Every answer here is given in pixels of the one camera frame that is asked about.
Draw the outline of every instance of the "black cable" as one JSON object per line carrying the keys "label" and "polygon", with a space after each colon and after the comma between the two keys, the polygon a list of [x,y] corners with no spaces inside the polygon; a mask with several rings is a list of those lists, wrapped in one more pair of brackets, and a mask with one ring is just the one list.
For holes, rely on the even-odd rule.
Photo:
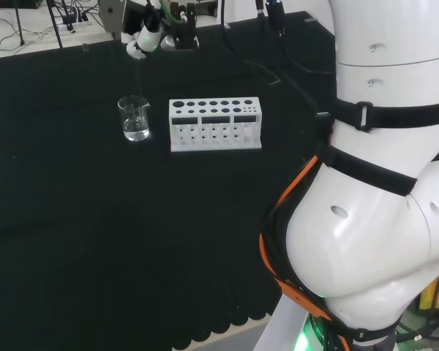
{"label": "black cable", "polygon": [[291,78],[285,71],[280,70],[280,73],[283,77],[291,84],[295,90],[299,93],[299,95],[302,97],[302,99],[309,105],[310,108],[312,108],[315,112],[319,112],[320,108],[317,105],[317,102],[305,91],[299,84]]}
{"label": "black cable", "polygon": [[435,310],[436,310],[436,305],[438,304],[438,297],[439,297],[439,278],[435,285],[431,308],[429,309],[429,315],[426,318],[426,322],[417,331],[399,322],[398,323],[399,327],[405,329],[408,333],[406,333],[407,335],[398,333],[397,342],[405,342],[414,339],[418,335],[421,335],[423,339],[428,339],[431,341],[439,341],[439,336],[432,336],[432,333],[434,333],[439,328],[439,320],[431,324],[431,320],[435,317]]}
{"label": "black cable", "polygon": [[305,66],[303,66],[302,64],[300,64],[299,62],[297,62],[296,60],[294,60],[291,55],[290,52],[288,50],[287,47],[283,48],[283,52],[285,53],[286,58],[288,59],[288,61],[297,69],[300,69],[302,72],[306,72],[310,75],[333,75],[332,72],[328,72],[328,71],[315,71],[313,69],[307,68]]}
{"label": "black cable", "polygon": [[15,30],[15,27],[13,27],[13,25],[12,25],[10,22],[8,22],[7,20],[5,20],[5,19],[3,19],[3,18],[0,18],[0,20],[2,20],[2,21],[4,21],[4,22],[7,22],[9,25],[11,25],[11,27],[13,28],[13,30]]}
{"label": "black cable", "polygon": [[[254,73],[255,75],[262,80],[264,83],[266,83],[268,86],[273,86],[276,85],[278,83],[281,83],[280,78],[275,75],[272,71],[270,71],[269,69],[265,68],[264,66],[262,66],[261,64],[258,64],[257,62],[254,61],[249,61],[249,60],[245,60],[242,57],[240,57],[240,55],[236,52],[236,50],[234,50],[233,46],[231,45],[231,43],[229,42],[228,36],[226,34],[226,28],[225,28],[225,0],[221,1],[221,32],[222,32],[222,37],[225,41],[226,46],[228,47],[229,51],[239,60],[244,62]],[[259,72],[256,70],[256,68],[254,68],[253,66],[256,66],[257,68],[260,68],[261,70],[263,70],[264,72],[266,72],[267,74],[269,74],[270,76],[274,77],[275,80],[272,82],[268,82],[264,77],[262,77]]]}
{"label": "black cable", "polygon": [[56,36],[57,36],[57,41],[59,42],[59,47],[61,49],[64,48],[64,46],[61,44],[61,40],[60,40],[60,34],[59,34],[59,29],[57,28],[57,23],[56,23],[56,19],[53,16],[53,11],[52,11],[52,5],[50,4],[50,0],[46,0],[47,2],[47,7],[49,9],[49,13],[50,13],[50,19],[52,20],[52,26],[53,26],[53,30],[56,32]]}
{"label": "black cable", "polygon": [[[14,35],[17,34],[17,33],[18,33],[18,31],[15,30],[15,31],[13,32],[13,34],[10,34],[10,35],[7,36],[7,37],[1,38],[1,39],[0,39],[0,45],[2,44],[2,42],[3,42],[5,39],[10,38],[10,37],[14,36]],[[21,44],[19,44],[16,48],[13,48],[13,49],[1,49],[1,48],[0,48],[0,51],[14,51],[14,50],[18,49],[20,46],[21,46]]]}
{"label": "black cable", "polygon": [[96,19],[96,17],[94,17],[94,15],[92,14],[92,12],[88,12],[88,14],[90,14],[93,18],[94,18],[94,20],[97,22],[97,24],[99,24],[101,27],[103,27],[104,28],[104,26]]}
{"label": "black cable", "polygon": [[64,12],[65,12],[65,15],[67,16],[67,30],[73,31],[72,21],[70,20],[70,15],[68,13],[67,5],[65,4],[65,0],[61,0],[61,4],[64,7]]}
{"label": "black cable", "polygon": [[57,9],[57,11],[59,12],[59,14],[60,14],[60,17],[64,17],[64,15],[61,13],[61,11],[60,11],[60,9],[59,9],[59,7],[56,5],[56,9]]}
{"label": "black cable", "polygon": [[[8,39],[8,38],[14,36],[15,34],[18,33],[18,31],[15,29],[15,27],[13,26],[12,23],[8,22],[8,21],[5,20],[4,18],[0,18],[0,20],[2,20],[2,21],[4,21],[4,22],[8,23],[8,25],[11,26],[12,29],[13,29],[13,33],[12,33],[12,34],[10,34],[10,35],[8,35],[8,36],[3,37],[3,38],[0,39],[0,45],[1,45],[2,42],[3,42],[5,39]],[[19,44],[16,48],[13,48],[13,49],[1,49],[1,48],[0,48],[0,51],[14,51],[14,50],[18,49],[20,46],[21,46],[21,44]]]}

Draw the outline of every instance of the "wire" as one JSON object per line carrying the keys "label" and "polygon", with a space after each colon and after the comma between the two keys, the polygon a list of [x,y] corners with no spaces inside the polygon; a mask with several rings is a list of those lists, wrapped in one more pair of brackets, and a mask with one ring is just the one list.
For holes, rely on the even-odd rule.
{"label": "wire", "polygon": [[[233,46],[231,45],[231,43],[229,42],[228,36],[226,34],[226,28],[225,28],[225,0],[221,1],[221,32],[222,32],[222,37],[225,41],[226,46],[228,47],[229,51],[239,60],[244,62],[254,73],[255,75],[262,80],[264,83],[266,83],[268,86],[274,86],[278,83],[281,83],[281,79],[275,75],[270,69],[267,69],[266,67],[264,67],[261,64],[258,64],[257,62],[254,61],[249,61],[249,60],[244,60],[242,57],[240,57],[240,55],[236,52],[236,50],[234,50]],[[273,77],[273,81],[272,82],[268,82],[264,77],[262,77],[262,75],[260,75],[260,73],[256,70],[256,68],[260,68],[261,70],[263,70],[265,73],[267,73],[268,75]]]}
{"label": "wire", "polygon": [[435,285],[434,295],[432,296],[431,308],[429,309],[428,317],[424,325],[417,331],[409,328],[405,324],[399,322],[398,325],[402,329],[405,329],[408,333],[398,334],[397,342],[405,342],[414,339],[416,336],[421,335],[423,339],[428,339],[431,341],[439,341],[439,336],[433,336],[434,333],[439,328],[439,320],[431,324],[431,320],[435,316],[436,306],[438,304],[439,297],[439,278]]}
{"label": "wire", "polygon": [[328,72],[328,71],[315,71],[313,69],[307,68],[305,66],[303,66],[302,64],[300,64],[299,62],[297,62],[296,60],[294,60],[291,55],[290,52],[288,50],[287,47],[283,48],[283,51],[285,53],[286,58],[288,59],[288,61],[297,69],[300,69],[303,72],[306,72],[310,75],[333,75],[332,72]]}
{"label": "wire", "polygon": [[[7,37],[1,38],[1,39],[0,39],[0,45],[2,44],[2,42],[3,42],[5,39],[10,38],[10,37],[14,36],[14,35],[17,34],[17,33],[18,33],[18,31],[14,31],[13,34],[10,34],[10,35],[7,36]],[[14,51],[14,50],[18,49],[20,46],[21,46],[21,44],[19,44],[16,48],[13,48],[13,49],[1,49],[1,48],[0,48],[0,51]]]}
{"label": "wire", "polygon": [[99,24],[101,27],[104,28],[104,26],[96,19],[96,17],[93,15],[92,12],[88,12],[88,14],[90,14],[94,18],[94,20],[97,22],[97,24]]}
{"label": "wire", "polygon": [[12,27],[13,29],[15,29],[15,28],[13,27],[13,25],[12,25],[10,22],[8,22],[7,20],[5,20],[4,18],[0,18],[0,20],[2,20],[2,21],[4,21],[4,22],[7,22],[9,25],[11,25],[11,27]]}
{"label": "wire", "polygon": [[169,23],[180,23],[180,21],[170,13],[170,7],[165,3],[165,0],[160,0],[161,10],[164,12]]}
{"label": "wire", "polygon": [[310,108],[312,108],[315,112],[320,111],[320,108],[317,105],[317,102],[305,91],[299,84],[291,78],[285,71],[282,69],[280,70],[281,74],[285,79],[289,82],[289,84],[297,90],[301,98],[309,105]]}

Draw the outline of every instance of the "table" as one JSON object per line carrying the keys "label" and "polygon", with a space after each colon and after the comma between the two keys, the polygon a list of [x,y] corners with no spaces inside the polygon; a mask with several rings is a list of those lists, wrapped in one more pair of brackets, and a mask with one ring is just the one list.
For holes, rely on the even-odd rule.
{"label": "table", "polygon": [[[333,37],[308,17],[288,16],[291,54],[331,69]],[[255,21],[229,35],[331,104],[332,79],[286,66]],[[198,37],[143,64],[152,139],[135,144],[116,108],[135,91],[119,43],[0,59],[0,350],[181,349],[273,312],[260,223],[313,155],[314,112],[251,75],[218,27]],[[169,99],[241,96],[260,97],[262,150],[169,152]]]}

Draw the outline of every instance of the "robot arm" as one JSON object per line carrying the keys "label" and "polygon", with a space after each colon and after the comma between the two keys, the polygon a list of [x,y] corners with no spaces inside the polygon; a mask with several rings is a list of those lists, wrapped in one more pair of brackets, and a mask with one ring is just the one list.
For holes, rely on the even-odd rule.
{"label": "robot arm", "polygon": [[[351,329],[350,349],[398,350],[394,326],[439,276],[439,162],[432,162],[439,152],[439,0],[329,2],[337,98],[346,110],[335,116],[326,147],[339,158],[319,155],[308,190],[282,217],[284,233],[274,235],[285,259],[276,268],[288,265],[282,283],[291,277],[299,304],[303,291],[324,299],[323,311]],[[386,185],[400,177],[412,180],[411,189],[384,188],[370,175],[380,170]],[[277,261],[277,250],[268,258]]]}
{"label": "robot arm", "polygon": [[163,50],[198,48],[194,4],[184,7],[170,3],[168,9],[164,0],[146,0],[144,4],[128,1],[123,28],[122,41],[127,44],[127,53],[137,60],[144,59],[158,46]]}

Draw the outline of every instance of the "black strap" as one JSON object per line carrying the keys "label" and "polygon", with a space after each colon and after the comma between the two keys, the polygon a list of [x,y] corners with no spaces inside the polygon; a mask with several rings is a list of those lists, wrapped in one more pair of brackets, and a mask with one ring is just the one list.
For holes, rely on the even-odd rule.
{"label": "black strap", "polygon": [[138,42],[135,43],[135,49],[141,51],[141,53],[143,55],[145,55],[146,57],[148,57],[149,55],[151,55],[151,53],[149,53],[148,51],[143,50],[142,48],[140,48],[140,46],[138,46]]}
{"label": "black strap", "polygon": [[375,107],[371,102],[351,104],[338,100],[331,116],[363,132],[372,128],[419,128],[439,124],[439,105]]}
{"label": "black strap", "polygon": [[356,340],[358,342],[366,342],[380,339],[388,335],[395,335],[395,328],[397,327],[399,321],[402,319],[402,316],[400,316],[400,318],[394,324],[390,325],[387,328],[379,329],[378,331],[368,331],[367,329],[363,328],[349,328],[345,324],[343,324],[343,322],[341,322],[338,318],[336,318],[331,312],[329,314],[332,318],[332,321],[322,319],[321,322],[323,324],[327,324],[327,326],[329,326],[333,330],[333,332],[347,339],[349,341],[349,344],[352,344],[352,340]]}
{"label": "black strap", "polygon": [[317,156],[328,167],[358,181],[400,196],[410,194],[417,182],[416,178],[374,165],[324,143],[320,144]]}

